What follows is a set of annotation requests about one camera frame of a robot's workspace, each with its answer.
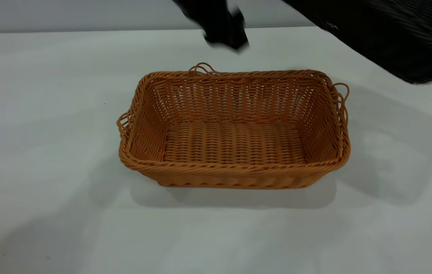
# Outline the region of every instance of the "rectangular basket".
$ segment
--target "rectangular basket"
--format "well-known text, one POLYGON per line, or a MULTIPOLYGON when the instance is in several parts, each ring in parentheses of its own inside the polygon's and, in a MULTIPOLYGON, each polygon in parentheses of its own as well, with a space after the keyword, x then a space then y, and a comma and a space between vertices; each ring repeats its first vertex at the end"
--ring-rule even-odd
POLYGON ((120 159, 167 187, 308 187, 350 155, 335 85, 313 70, 150 73, 117 122, 120 159))

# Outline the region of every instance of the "basket handle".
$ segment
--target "basket handle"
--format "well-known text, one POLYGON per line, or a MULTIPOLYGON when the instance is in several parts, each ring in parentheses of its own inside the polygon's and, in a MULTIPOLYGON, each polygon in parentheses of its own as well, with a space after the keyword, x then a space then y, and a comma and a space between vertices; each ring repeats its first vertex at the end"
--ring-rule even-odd
POLYGON ((336 93, 338 94, 338 99, 337 99, 336 101, 334 101, 334 103, 336 104, 336 106, 337 106, 338 104, 341 104, 341 107, 338 108, 338 110, 339 110, 339 111, 341 112, 341 114, 343 115, 343 117, 344 117, 344 122, 346 123, 346 126, 348 126, 348 109, 346 109, 346 106, 344 105, 344 103, 346 102, 346 100, 348 99, 348 96, 349 96, 349 86, 346 85, 345 83, 335 83, 335 84, 333 85, 333 88, 336 88, 336 85, 342 85, 342 86, 345 86, 346 89, 348 89, 348 91, 346 92, 346 96, 345 96, 345 97, 343 97, 343 96, 341 95, 341 93, 339 93, 339 92, 336 91, 336 93))
POLYGON ((194 73, 194 74, 196 74, 196 73, 202 73, 202 72, 200 72, 200 71, 197 71, 197 69, 202 69, 202 70, 205 71, 206 73, 214 73, 214 72, 217 72, 216 70, 214 70, 214 68, 211 67, 211 65, 209 65, 209 64, 207 64, 207 63, 205 63, 205 62, 200 62, 199 64, 197 64, 197 65, 191 67, 191 68, 188 70, 188 72, 189 72, 189 73, 194 73), (210 69, 211 71, 208 71, 205 67, 203 67, 203 65, 209 67, 209 69, 210 69))
POLYGON ((120 116, 120 118, 117 120, 116 125, 118 126, 118 130, 120 131, 120 134, 125 134, 128 132, 128 129, 126 127, 126 125, 128 124, 128 122, 122 122, 124 119, 128 118, 128 112, 127 113, 123 113, 123 115, 120 116))

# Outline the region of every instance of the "white table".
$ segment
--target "white table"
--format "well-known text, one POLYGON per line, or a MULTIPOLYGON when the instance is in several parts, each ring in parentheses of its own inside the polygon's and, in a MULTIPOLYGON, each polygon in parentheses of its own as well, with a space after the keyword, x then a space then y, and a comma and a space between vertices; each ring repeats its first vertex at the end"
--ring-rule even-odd
POLYGON ((430 274, 432 84, 315 27, 0 34, 0 273, 430 274), (351 87, 348 164, 304 190, 168 189, 119 161, 138 80, 197 62, 351 87))

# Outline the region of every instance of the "blurred black object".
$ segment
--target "blurred black object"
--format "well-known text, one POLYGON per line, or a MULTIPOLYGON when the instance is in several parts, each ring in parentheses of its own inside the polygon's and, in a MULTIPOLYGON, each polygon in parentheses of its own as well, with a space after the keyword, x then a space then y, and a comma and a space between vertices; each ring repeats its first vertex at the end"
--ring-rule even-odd
MULTIPOLYGON (((174 0, 208 42, 240 48, 241 19, 225 0, 174 0)), ((432 81, 432 0, 284 0, 320 28, 409 83, 432 81)))
POLYGON ((224 44, 235 50, 247 44, 245 19, 239 10, 232 15, 226 0, 174 0, 184 15, 204 29, 206 41, 224 44))

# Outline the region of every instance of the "gray wall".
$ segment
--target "gray wall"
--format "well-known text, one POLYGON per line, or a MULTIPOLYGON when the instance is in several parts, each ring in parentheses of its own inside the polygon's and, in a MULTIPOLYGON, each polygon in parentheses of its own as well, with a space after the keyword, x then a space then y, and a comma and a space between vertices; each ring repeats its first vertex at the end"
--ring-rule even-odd
MULTIPOLYGON (((248 27, 307 26, 304 16, 281 0, 229 0, 248 27)), ((187 29, 171 0, 0 0, 0 32, 187 29)))

